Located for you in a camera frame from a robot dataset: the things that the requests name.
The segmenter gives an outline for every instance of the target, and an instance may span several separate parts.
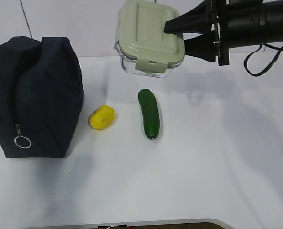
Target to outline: cucumber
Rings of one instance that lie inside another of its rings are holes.
[[[155,139],[160,129],[160,119],[155,96],[149,89],[142,89],[138,93],[138,100],[142,111],[145,134],[149,139]]]

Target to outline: food container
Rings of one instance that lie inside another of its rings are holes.
[[[118,16],[115,49],[128,73],[166,77],[185,57],[182,34],[165,34],[176,9],[145,0],[127,0]]]

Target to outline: white wall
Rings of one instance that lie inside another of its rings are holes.
[[[0,0],[0,44],[14,36],[29,36],[19,0]]]
[[[23,0],[33,38],[68,37],[78,56],[114,56],[125,0]]]

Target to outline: yellow lemon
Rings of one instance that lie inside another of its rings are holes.
[[[88,123],[95,130],[107,128],[114,120],[115,113],[112,107],[103,105],[96,109],[88,118]]]

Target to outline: white table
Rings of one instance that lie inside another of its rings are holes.
[[[272,56],[256,54],[250,68]],[[283,54],[260,78],[244,71],[244,57],[232,54],[225,67],[186,57],[164,79],[127,74],[117,57],[80,58],[85,101],[69,156],[6,159],[0,147],[0,229],[283,229]],[[160,104],[157,140],[143,134],[142,88]],[[102,104],[116,119],[95,131],[87,118]]]

